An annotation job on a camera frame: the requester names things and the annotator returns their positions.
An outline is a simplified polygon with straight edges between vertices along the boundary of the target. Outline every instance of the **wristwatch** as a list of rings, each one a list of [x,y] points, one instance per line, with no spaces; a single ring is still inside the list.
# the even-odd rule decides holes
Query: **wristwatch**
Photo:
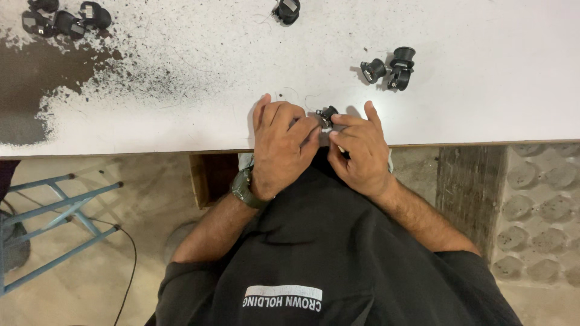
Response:
[[[246,168],[240,170],[231,183],[231,193],[243,201],[251,208],[260,209],[264,207],[269,201],[263,201],[252,194],[250,191],[250,181],[252,181],[252,169]]]

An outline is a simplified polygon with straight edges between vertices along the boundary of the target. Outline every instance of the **black plastic component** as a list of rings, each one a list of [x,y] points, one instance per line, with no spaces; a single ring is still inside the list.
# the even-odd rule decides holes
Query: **black plastic component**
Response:
[[[37,34],[42,37],[52,37],[56,34],[55,29],[50,24],[50,20],[36,11],[22,13],[22,27],[27,33]]]
[[[327,128],[332,128],[333,124],[330,117],[333,114],[338,114],[338,111],[334,108],[334,106],[329,106],[324,110],[316,110],[316,114],[320,116],[320,118],[322,119],[322,123],[324,123],[324,125]]]
[[[81,4],[81,17],[85,26],[94,25],[103,30],[111,25],[111,14],[96,2],[83,2]]]
[[[393,54],[395,58],[389,64],[392,68],[391,75],[393,78],[387,84],[387,88],[405,90],[407,85],[409,85],[411,73],[414,71],[413,56],[415,55],[415,50],[408,46],[402,46],[395,49]]]
[[[59,11],[55,14],[55,28],[58,32],[70,36],[71,39],[81,39],[85,36],[85,25],[79,18],[66,11]]]
[[[292,25],[300,16],[299,0],[280,0],[274,14],[286,25]]]
[[[59,0],[28,0],[30,10],[44,10],[47,13],[55,12],[59,8]]]
[[[380,77],[387,74],[387,68],[385,68],[385,63],[381,59],[375,59],[370,63],[361,62],[361,70],[369,84],[376,83]]]

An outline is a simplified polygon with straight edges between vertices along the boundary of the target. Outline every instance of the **blue metal stool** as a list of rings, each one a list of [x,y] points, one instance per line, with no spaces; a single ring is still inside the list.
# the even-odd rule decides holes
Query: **blue metal stool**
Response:
[[[40,181],[35,181],[35,182],[29,182],[29,183],[25,183],[25,184],[19,184],[18,186],[13,186],[13,187],[10,187],[8,189],[8,192],[11,193],[14,191],[20,191],[23,189],[47,185],[50,188],[52,188],[52,190],[54,190],[55,193],[62,200],[58,201],[54,204],[42,206],[40,208],[33,209],[32,211],[28,211],[28,212],[18,214],[18,215],[11,215],[11,214],[8,214],[6,212],[4,212],[3,214],[0,213],[0,218],[1,218],[0,219],[0,296],[14,290],[15,288],[21,286],[25,282],[32,280],[36,276],[39,276],[40,274],[46,272],[47,270],[55,267],[59,263],[65,261],[66,259],[68,259],[70,256],[74,255],[75,253],[80,252],[85,248],[88,248],[89,246],[101,241],[102,239],[106,238],[109,234],[118,230],[117,226],[113,226],[112,228],[108,229],[105,232],[99,231],[99,229],[97,229],[95,227],[95,225],[90,221],[90,219],[87,218],[80,211],[80,208],[81,208],[81,206],[86,204],[88,201],[93,199],[95,196],[102,194],[102,193],[106,193],[109,190],[113,190],[113,189],[117,189],[117,188],[122,187],[123,183],[117,182],[117,183],[112,184],[110,186],[103,187],[103,188],[93,190],[93,191],[90,191],[90,192],[82,194],[82,195],[78,195],[78,196],[69,198],[62,191],[62,189],[56,185],[56,182],[63,181],[63,180],[70,180],[70,179],[74,179],[74,178],[75,178],[74,174],[68,174],[68,175],[58,176],[56,178],[50,178],[50,179],[45,179],[45,180],[40,180]],[[14,224],[16,224],[18,222],[22,222],[22,221],[29,219],[29,218],[32,218],[34,216],[37,216],[37,215],[40,215],[40,214],[52,211],[54,209],[64,207],[64,206],[69,206],[69,208],[64,213],[60,214],[56,219],[53,219],[51,222],[49,222],[47,225],[45,225],[44,227],[42,227],[36,231],[30,232],[28,234],[25,234],[23,236],[11,238],[11,239],[7,240],[7,242],[2,241],[2,239],[3,239],[2,232],[5,228],[13,226]],[[74,248],[73,250],[65,253],[61,257],[58,257],[57,259],[45,264],[44,266],[33,270],[32,272],[26,274],[25,276],[22,276],[18,280],[4,286],[4,272],[3,272],[4,271],[4,257],[3,257],[4,249],[9,248],[9,247],[14,246],[14,245],[17,245],[17,244],[22,243],[24,241],[30,240],[31,238],[33,238],[39,234],[42,234],[48,230],[54,229],[57,226],[68,223],[69,221],[71,221],[71,219],[67,219],[66,217],[68,217],[71,214],[74,214],[75,217],[78,218],[82,222],[82,224],[84,224],[95,235],[95,237],[92,238],[91,240],[83,243],[82,245]]]

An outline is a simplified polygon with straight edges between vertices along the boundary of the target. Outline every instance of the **wooden board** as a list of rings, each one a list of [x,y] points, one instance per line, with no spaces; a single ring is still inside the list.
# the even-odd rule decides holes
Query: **wooden board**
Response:
[[[502,202],[505,146],[441,147],[436,208],[490,262]]]
[[[199,209],[213,206],[230,191],[238,173],[238,154],[190,155],[191,185]]]

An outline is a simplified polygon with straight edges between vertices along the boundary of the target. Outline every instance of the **right hand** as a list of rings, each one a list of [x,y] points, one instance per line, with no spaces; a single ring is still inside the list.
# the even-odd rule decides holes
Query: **right hand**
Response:
[[[389,173],[389,147],[371,101],[364,104],[368,120],[352,115],[334,114],[334,124],[346,126],[329,135],[328,162],[336,174],[353,190],[368,197],[380,197],[393,185]],[[349,152],[350,160],[342,156],[338,146]]]
[[[261,200],[272,199],[308,168],[322,129],[316,118],[306,117],[303,108],[270,101],[271,96],[264,95],[253,112],[256,142],[250,191]]]

